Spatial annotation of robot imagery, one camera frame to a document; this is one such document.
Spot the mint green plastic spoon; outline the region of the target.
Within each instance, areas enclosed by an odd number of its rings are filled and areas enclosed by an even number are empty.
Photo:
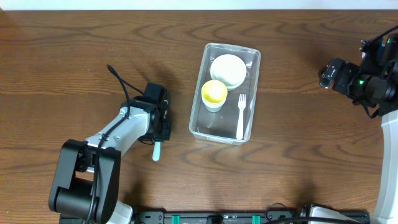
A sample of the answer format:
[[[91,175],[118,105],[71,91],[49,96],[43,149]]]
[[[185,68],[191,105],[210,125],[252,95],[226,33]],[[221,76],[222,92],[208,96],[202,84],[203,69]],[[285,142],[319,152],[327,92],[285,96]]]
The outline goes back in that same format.
[[[154,143],[154,150],[152,153],[152,160],[153,161],[159,161],[160,155],[161,155],[161,149],[162,149],[162,143],[161,142],[155,142]]]

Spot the white cup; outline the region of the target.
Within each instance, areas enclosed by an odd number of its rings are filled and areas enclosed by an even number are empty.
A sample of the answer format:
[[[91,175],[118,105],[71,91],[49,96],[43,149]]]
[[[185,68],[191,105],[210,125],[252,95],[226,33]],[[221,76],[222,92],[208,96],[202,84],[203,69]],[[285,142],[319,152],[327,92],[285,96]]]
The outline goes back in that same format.
[[[206,100],[205,98],[202,99],[202,102],[205,105],[205,108],[211,113],[218,112],[223,107],[225,101],[226,100],[223,100],[223,101],[218,102],[218,103],[212,103],[212,102]]]

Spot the yellow cup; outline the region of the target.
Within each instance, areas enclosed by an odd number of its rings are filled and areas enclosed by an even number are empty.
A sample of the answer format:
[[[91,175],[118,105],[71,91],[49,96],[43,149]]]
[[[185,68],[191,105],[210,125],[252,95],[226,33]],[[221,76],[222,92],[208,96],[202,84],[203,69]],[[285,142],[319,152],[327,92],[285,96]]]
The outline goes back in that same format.
[[[227,98],[228,89],[226,85],[218,80],[207,81],[201,88],[203,101],[218,104]]]

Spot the pink plastic fork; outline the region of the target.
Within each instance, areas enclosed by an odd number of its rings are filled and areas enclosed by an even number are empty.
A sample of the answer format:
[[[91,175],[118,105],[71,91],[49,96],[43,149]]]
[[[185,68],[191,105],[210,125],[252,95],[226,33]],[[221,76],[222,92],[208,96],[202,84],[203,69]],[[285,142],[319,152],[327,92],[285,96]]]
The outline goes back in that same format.
[[[246,95],[244,93],[239,95],[238,109],[239,116],[237,122],[236,139],[242,140],[243,138],[243,125],[244,125],[244,110],[246,108]]]

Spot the white bowl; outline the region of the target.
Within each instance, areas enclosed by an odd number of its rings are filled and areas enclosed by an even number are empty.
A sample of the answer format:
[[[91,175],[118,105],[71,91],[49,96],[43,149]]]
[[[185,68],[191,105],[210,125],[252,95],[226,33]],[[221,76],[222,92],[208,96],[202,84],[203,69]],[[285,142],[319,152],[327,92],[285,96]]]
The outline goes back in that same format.
[[[212,80],[225,84],[228,91],[236,89],[246,78],[246,64],[238,56],[224,54],[215,58],[210,67]]]

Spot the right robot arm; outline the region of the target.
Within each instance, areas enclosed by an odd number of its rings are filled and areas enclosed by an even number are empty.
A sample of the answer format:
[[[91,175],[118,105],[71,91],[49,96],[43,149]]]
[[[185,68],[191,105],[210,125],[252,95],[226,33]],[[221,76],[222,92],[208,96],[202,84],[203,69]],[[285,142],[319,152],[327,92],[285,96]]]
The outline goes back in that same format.
[[[319,71],[320,86],[350,98],[367,111],[378,109],[370,118],[381,116],[384,139],[381,184],[371,223],[397,223],[397,60],[363,58],[357,66],[333,58]]]

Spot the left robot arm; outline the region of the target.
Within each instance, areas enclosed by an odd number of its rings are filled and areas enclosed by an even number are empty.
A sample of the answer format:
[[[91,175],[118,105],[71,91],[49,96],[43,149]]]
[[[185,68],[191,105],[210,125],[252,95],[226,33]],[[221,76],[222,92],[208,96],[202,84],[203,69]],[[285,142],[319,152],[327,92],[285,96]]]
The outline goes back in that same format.
[[[122,104],[119,114],[95,135],[67,140],[60,151],[49,196],[49,209],[74,223],[131,223],[134,210],[119,197],[121,159],[136,142],[154,146],[160,159],[170,138],[168,96],[137,96]]]

